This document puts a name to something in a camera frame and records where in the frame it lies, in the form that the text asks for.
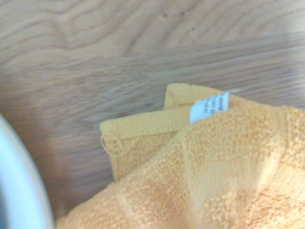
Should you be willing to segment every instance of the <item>terry cloth towel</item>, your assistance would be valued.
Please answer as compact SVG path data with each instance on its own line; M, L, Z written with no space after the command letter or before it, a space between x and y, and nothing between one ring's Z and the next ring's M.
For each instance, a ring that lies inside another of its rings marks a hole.
M189 125L192 105L222 91L173 83L167 86L164 109L102 122L102 144L109 154L115 181L125 177L147 162L172 139L179 130ZM230 107L247 106L254 102L230 96Z
M230 106L183 126L155 156L57 227L300 229L304 187L304 111Z

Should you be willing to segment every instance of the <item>wooden surface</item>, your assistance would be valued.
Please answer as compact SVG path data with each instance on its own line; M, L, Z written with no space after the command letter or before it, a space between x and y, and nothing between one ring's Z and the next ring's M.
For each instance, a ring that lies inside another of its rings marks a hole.
M0 0L0 112L59 216L112 181L99 122L168 83L305 107L304 21L302 0Z

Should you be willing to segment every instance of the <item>white label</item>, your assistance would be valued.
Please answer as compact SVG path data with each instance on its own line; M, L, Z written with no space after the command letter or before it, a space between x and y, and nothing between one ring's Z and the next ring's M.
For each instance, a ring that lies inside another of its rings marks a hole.
M210 117L217 112L229 110L230 92L197 101L191 109L190 123Z

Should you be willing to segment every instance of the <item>white bowl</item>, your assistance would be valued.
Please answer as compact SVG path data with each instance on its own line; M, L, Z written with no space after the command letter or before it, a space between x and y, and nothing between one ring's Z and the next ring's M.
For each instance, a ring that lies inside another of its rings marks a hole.
M26 148L1 115L0 218L6 229L54 228L40 175Z

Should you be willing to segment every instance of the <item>wooden table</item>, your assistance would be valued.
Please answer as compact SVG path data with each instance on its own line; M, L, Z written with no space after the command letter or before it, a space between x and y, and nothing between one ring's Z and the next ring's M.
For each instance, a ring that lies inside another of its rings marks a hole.
M302 1L25 2L0 1L0 112L55 216L112 181L99 122L160 109L169 83L305 107Z

